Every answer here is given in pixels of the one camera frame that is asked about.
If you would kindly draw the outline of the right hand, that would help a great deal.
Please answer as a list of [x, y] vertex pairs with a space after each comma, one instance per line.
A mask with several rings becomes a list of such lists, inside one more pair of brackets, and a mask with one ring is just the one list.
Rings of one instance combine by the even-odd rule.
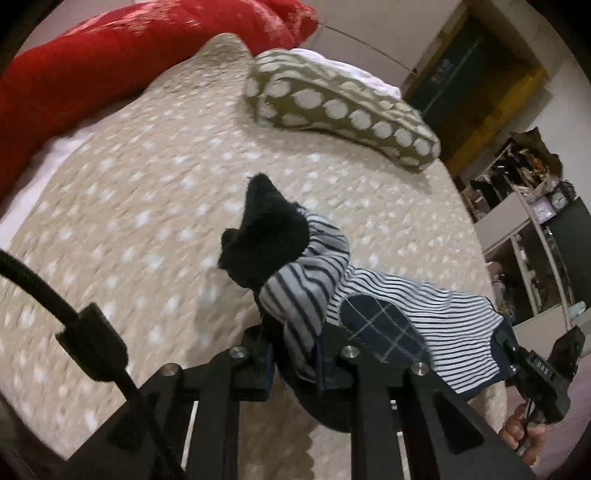
[[530, 446], [520, 454], [520, 457], [524, 463], [533, 466], [546, 443], [547, 430], [545, 424], [529, 423], [528, 426], [525, 426], [525, 410], [524, 403], [518, 405], [498, 434], [514, 451], [519, 448], [520, 442], [528, 437], [531, 441]]

